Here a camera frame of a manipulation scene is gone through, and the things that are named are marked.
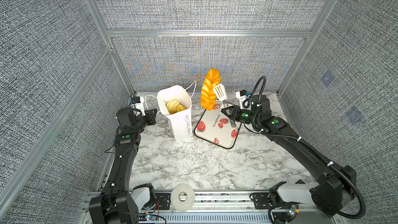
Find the fake croissant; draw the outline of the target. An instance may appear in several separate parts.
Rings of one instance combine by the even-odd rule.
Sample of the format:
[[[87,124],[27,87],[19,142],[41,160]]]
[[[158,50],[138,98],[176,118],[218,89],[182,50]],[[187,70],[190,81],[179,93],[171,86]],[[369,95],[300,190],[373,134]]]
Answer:
[[[176,110],[176,113],[182,112],[182,111],[185,110],[185,107],[182,106],[181,104],[177,104],[177,105],[175,106],[175,110]]]

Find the white slotted bread tongs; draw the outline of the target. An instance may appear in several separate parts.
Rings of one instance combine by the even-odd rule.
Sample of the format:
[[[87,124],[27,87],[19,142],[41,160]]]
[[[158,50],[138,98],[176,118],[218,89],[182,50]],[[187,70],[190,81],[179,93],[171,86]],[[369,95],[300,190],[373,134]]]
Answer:
[[[217,99],[223,103],[225,115],[229,117],[231,127],[233,127],[236,131],[238,131],[235,121],[231,118],[232,109],[228,105],[227,102],[228,97],[224,85],[218,84],[213,88],[213,92],[215,93]]]

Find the white paper gift bag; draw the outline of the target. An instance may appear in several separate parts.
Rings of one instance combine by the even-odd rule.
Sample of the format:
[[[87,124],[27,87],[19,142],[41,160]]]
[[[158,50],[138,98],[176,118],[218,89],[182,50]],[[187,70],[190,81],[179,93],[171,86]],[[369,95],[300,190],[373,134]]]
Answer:
[[[184,88],[176,85],[163,89],[155,97],[158,101],[159,113],[167,118],[169,127],[176,142],[183,141],[193,135],[192,130],[192,97],[195,94],[197,82],[194,81],[189,87]],[[166,104],[169,101],[177,100],[185,110],[171,114]]]

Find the long braided fake bread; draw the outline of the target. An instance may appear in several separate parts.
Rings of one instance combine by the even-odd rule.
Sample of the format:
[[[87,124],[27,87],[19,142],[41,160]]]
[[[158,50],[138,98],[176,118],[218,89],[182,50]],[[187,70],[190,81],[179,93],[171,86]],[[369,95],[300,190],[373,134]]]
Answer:
[[[205,76],[205,80],[201,89],[201,108],[208,111],[213,110],[217,99],[213,88],[220,83],[221,77],[219,71],[217,69],[211,68]]]

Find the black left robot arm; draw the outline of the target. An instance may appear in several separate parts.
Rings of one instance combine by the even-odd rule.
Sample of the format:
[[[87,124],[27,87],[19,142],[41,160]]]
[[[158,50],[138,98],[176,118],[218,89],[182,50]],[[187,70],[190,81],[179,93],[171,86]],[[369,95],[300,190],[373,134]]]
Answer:
[[[155,108],[143,113],[131,107],[118,110],[119,132],[114,141],[112,168],[104,188],[89,203],[94,224],[139,223],[140,211],[150,202],[152,190],[150,185],[144,185],[130,193],[130,176],[141,142],[141,133],[145,127],[156,124],[157,112]]]

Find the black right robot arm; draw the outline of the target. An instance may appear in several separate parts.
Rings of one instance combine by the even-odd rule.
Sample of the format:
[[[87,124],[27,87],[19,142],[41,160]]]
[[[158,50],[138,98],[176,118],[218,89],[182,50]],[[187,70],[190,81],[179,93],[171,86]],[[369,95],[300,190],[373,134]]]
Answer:
[[[303,140],[286,121],[272,115],[266,96],[255,95],[249,100],[250,109],[231,105],[221,111],[230,121],[250,124],[254,133],[266,136],[284,148],[316,180],[315,184],[282,181],[274,185],[268,195],[270,208],[310,204],[328,217],[339,214],[350,219],[361,218],[365,214],[365,204],[356,187],[356,171],[333,162]]]

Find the round fake bread bottom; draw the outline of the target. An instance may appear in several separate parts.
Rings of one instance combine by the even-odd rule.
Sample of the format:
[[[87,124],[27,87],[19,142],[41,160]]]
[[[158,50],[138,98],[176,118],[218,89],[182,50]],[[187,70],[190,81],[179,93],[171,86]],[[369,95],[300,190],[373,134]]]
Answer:
[[[180,103],[177,100],[171,100],[166,103],[166,108],[170,115],[179,112]]]

